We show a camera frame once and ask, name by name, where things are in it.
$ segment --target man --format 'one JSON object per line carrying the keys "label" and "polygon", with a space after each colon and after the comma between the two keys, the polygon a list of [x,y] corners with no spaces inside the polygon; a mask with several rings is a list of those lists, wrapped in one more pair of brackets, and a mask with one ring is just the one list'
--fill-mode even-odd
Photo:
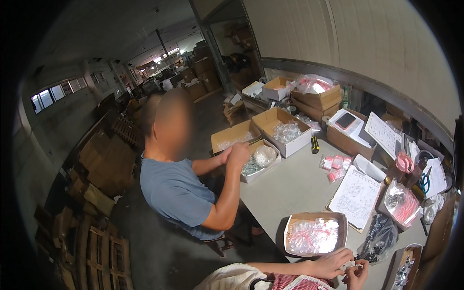
{"label": "man", "polygon": [[[232,227],[239,203],[240,172],[250,158],[237,143],[208,160],[186,159],[194,124],[193,102],[183,89],[151,96],[142,111],[145,151],[140,185],[148,204],[169,222],[200,240],[219,238]],[[226,164],[222,192],[215,195],[198,176]]]}

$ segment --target woman's hand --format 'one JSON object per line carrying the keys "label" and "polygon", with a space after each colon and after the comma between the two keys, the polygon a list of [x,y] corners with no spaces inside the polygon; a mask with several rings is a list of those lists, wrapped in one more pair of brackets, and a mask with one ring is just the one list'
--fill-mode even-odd
{"label": "woman's hand", "polygon": [[338,275],[345,274],[339,268],[348,261],[354,261],[353,252],[347,248],[339,248],[314,261],[308,275],[322,279],[333,279]]}
{"label": "woman's hand", "polygon": [[347,290],[361,290],[369,275],[369,261],[357,260],[355,264],[362,267],[348,267],[345,270],[347,275],[342,279],[343,284],[347,284]]}

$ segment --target white fabric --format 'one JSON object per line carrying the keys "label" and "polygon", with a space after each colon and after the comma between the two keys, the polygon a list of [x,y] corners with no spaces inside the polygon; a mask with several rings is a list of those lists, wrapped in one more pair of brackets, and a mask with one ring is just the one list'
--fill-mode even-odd
{"label": "white fabric", "polygon": [[[257,268],[247,264],[235,263],[217,269],[206,277],[194,290],[249,290],[255,279],[266,279],[267,276]],[[272,283],[260,281],[255,290],[271,290]]]}

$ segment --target blue t-shirt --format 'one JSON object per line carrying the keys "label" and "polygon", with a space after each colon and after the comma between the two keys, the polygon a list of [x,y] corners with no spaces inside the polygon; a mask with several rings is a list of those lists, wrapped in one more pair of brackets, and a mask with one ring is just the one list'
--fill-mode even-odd
{"label": "blue t-shirt", "polygon": [[200,240],[219,238],[224,232],[201,226],[215,196],[193,172],[192,161],[160,162],[144,158],[144,153],[140,186],[151,208]]}

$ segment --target window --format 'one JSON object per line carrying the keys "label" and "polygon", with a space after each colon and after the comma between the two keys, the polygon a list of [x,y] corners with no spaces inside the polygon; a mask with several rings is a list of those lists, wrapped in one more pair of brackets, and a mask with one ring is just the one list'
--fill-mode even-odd
{"label": "window", "polygon": [[31,97],[34,111],[37,114],[57,100],[86,87],[87,83],[83,77],[80,77],[48,88],[43,92],[40,92],[39,94]]}

